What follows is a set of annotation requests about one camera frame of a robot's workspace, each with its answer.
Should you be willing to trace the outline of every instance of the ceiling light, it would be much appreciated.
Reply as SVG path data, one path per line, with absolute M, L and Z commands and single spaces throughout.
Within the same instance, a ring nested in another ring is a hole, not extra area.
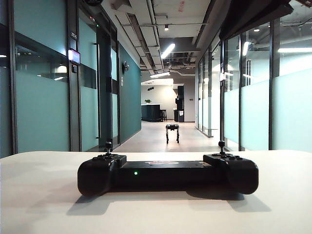
M 279 48 L 279 53 L 310 53 L 312 52 L 311 47 L 307 48 Z
M 234 76 L 234 74 L 228 73 L 228 72 L 225 72 L 224 74 L 225 74 L 226 76 L 231 76 L 231 77 Z
M 175 48 L 176 44 L 172 43 L 168 46 L 164 53 L 162 53 L 161 58 L 164 59 L 170 54 L 170 52 Z
M 249 45 L 250 45 L 250 42 L 249 42 L 249 41 L 246 41 L 246 42 L 244 43 L 244 47 L 243 47 L 243 56 L 246 56 L 246 55 L 247 55 Z
M 163 72 L 163 73 L 158 73 L 158 74 L 155 74 L 155 75 L 151 75 L 150 77 L 151 78 L 157 78 L 157 77 L 163 77 L 163 76 L 169 76 L 170 75 L 170 72 Z
M 243 74 L 243 76 L 244 76 L 244 77 L 246 77 L 246 78 L 252 78 L 252 79 L 254 79 L 254 78 L 255 78 L 255 77 L 252 77 L 252 76 L 247 75 L 247 74 Z
M 63 79 L 64 77 L 59 77 L 59 78 L 55 78 L 54 80 L 60 80 Z

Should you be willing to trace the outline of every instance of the thumbstick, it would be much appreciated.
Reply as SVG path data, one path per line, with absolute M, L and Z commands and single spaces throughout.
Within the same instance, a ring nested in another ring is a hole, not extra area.
M 220 146 L 220 149 L 221 149 L 220 154 L 221 155 L 225 155 L 225 153 L 223 151 L 223 147 L 225 146 L 225 141 L 223 141 L 223 140 L 219 141 L 219 146 Z
M 113 149 L 113 144 L 110 141 L 105 143 L 106 155 L 111 155 L 111 150 Z

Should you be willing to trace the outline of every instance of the bar stool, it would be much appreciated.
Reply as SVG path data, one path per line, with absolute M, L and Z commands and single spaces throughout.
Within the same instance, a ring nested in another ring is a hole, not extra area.
M 160 110 L 161 121 L 167 121 L 167 110 Z

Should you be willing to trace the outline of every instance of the small monitor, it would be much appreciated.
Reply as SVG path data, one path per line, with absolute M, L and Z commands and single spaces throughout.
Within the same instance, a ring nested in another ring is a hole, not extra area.
M 70 49 L 68 50 L 68 60 L 75 64 L 80 64 L 80 53 L 76 50 Z

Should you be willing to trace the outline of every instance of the hallway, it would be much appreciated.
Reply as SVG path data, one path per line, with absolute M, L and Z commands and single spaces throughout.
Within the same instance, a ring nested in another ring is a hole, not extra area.
M 142 121 L 142 129 L 128 141 L 116 148 L 114 152 L 216 152 L 218 149 L 218 134 L 207 138 L 195 128 L 195 123 L 179 124 L 180 139 L 176 142 L 176 130 L 169 130 L 169 143 L 166 144 L 166 124 L 168 122 Z

